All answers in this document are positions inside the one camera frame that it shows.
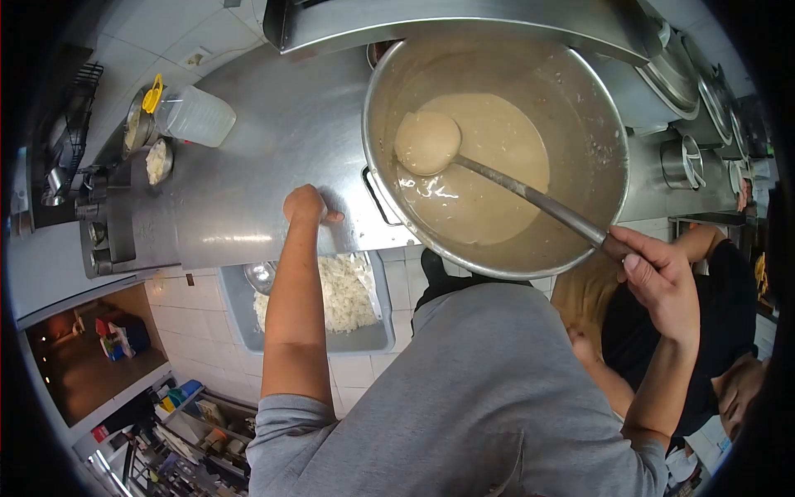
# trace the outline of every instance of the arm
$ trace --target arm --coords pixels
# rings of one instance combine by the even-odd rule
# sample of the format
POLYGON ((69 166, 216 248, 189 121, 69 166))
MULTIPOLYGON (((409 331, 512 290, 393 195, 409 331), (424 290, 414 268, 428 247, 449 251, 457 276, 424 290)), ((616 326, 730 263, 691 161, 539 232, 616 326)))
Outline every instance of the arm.
POLYGON ((630 290, 649 310, 661 335, 646 376, 627 410, 622 433, 633 445, 652 438, 668 448, 698 356, 700 310, 696 283, 688 255, 680 247, 626 228, 611 227, 610 233, 645 258, 626 256, 624 272, 630 290))
POLYGON ((290 227, 268 302, 260 393, 304 395, 333 409, 317 229, 321 220, 343 215, 328 211, 310 184, 290 193, 284 212, 290 227))
POLYGON ((580 360, 596 386, 605 394, 610 408, 619 416, 626 417, 626 412, 635 397, 630 384, 597 357, 593 344, 581 331, 570 328, 567 332, 568 338, 572 341, 574 355, 580 360))
POLYGON ((699 262, 712 258, 712 252, 726 236, 715 226, 700 224, 673 241, 673 245, 684 251, 688 262, 699 262))

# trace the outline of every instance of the pot rim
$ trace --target pot rim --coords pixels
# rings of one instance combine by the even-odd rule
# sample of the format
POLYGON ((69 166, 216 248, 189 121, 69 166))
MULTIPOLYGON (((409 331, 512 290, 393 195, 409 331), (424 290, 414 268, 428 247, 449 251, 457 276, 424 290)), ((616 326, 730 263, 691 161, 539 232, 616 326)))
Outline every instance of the pot rim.
MULTIPOLYGON (((378 65, 375 66, 373 70, 373 74, 370 76, 370 81, 367 83, 367 91, 364 97, 364 107, 362 109, 362 140, 364 145, 364 156, 367 160, 367 168, 370 170, 370 173, 373 177, 373 182, 376 184, 376 187, 381 192, 384 200, 387 203, 387 207, 392 209, 395 215, 400 219, 403 226, 405 226, 409 231, 411 231, 412 235, 416 236, 423 245, 427 248, 431 249, 433 252, 437 253, 443 258, 446 258, 450 262, 455 263, 458 266, 462 266, 463 268, 471 271, 472 273, 482 274, 484 276, 489 276, 492 278, 497 279, 504 279, 504 280, 533 280, 539 278, 547 278, 550 276, 554 276, 556 274, 563 273, 571 268, 577 266, 586 258, 590 257, 596 251, 595 247, 590 247, 585 252, 580 254, 579 256, 575 257, 574 259, 566 262, 565 264, 561 264, 559 266, 554 266, 548 268, 546 270, 540 271, 508 271, 508 270, 499 270, 489 266, 482 266, 480 264, 476 264, 472 261, 467 259, 461 258, 460 256, 452 253, 448 250, 442 243, 440 243, 436 237, 432 236, 425 230, 421 229, 417 226, 416 223, 413 222, 411 218, 409 218, 403 209, 400 208, 400 204, 398 203, 397 199, 395 198, 395 192, 392 188, 384 181, 380 171, 378 168, 375 167, 375 159, 374 154, 371 150, 370 146, 370 120, 368 117, 368 109, 370 109, 370 102, 373 99, 373 94, 375 93, 375 87, 378 81, 381 79, 382 75, 386 72, 386 67, 390 65, 390 61, 392 58, 395 57, 395 53, 401 50, 404 46, 406 46, 410 41, 403 40, 399 41, 398 43, 389 47, 389 49, 384 53, 381 60, 378 62, 378 65)), ((566 48, 566 52, 574 56, 580 64, 583 66, 584 69, 588 71, 594 81, 598 84, 599 88, 604 92, 604 95, 607 97, 607 103, 610 106, 610 109, 615 114, 617 121, 619 122, 619 138, 621 139, 621 143, 624 145, 626 150, 626 161, 624 164, 624 185, 622 187, 621 196, 619 199, 619 204, 616 207, 615 214, 613 215, 610 225, 614 225, 623 209, 624 204, 626 203, 626 197, 629 190, 630 184, 630 146, 629 146, 629 138, 626 135, 626 127, 623 125, 623 121, 621 120, 621 115, 619 114, 618 108, 615 106, 615 102, 613 101, 613 97, 610 95, 610 92, 605 87, 604 82, 599 78, 596 72, 593 70, 591 65, 585 61, 585 59, 577 53, 575 50, 571 48, 566 48)))

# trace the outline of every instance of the bottle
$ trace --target bottle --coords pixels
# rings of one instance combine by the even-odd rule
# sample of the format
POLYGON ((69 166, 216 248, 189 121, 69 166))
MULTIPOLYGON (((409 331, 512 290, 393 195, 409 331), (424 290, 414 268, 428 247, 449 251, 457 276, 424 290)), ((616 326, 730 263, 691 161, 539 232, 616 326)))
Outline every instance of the bottle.
POLYGON ((238 118, 228 103, 197 87, 164 87, 161 74, 155 76, 142 107, 154 114, 162 134, 211 147, 221 145, 238 118))

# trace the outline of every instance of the white rice in tray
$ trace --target white rice in tray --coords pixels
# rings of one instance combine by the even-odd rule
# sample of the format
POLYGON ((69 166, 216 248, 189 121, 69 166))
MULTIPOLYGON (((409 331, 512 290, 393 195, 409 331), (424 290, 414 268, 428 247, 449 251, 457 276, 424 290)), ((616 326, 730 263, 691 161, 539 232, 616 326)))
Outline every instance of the white rice in tray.
MULTIPOLYGON (((356 252, 353 257, 350 254, 341 254, 317 258, 320 285, 323 289, 326 333, 350 333, 378 322, 370 304, 370 295, 356 272, 357 268, 366 264, 362 252, 356 252)), ((257 322, 263 330, 268 300, 266 295, 254 292, 254 310, 257 312, 257 322)))

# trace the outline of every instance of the gray plastic tray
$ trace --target gray plastic tray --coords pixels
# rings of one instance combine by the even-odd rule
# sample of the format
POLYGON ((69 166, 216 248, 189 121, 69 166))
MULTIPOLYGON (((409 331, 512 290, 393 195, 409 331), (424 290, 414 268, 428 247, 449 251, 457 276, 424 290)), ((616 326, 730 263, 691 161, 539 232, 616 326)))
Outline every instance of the gray plastic tray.
MULTIPOLYGON (((326 348, 329 355, 372 355, 389 353, 395 345, 392 329, 392 305, 390 291, 386 286, 384 263, 378 252, 367 252, 373 266, 375 292, 381 305, 380 320, 376 324, 362 326, 348 334, 326 334, 326 348)), ((254 289, 251 288, 243 266, 225 266, 218 270, 221 298, 227 303, 235 329, 243 345, 254 354, 262 354, 265 336, 257 326, 257 313, 254 311, 254 289)))

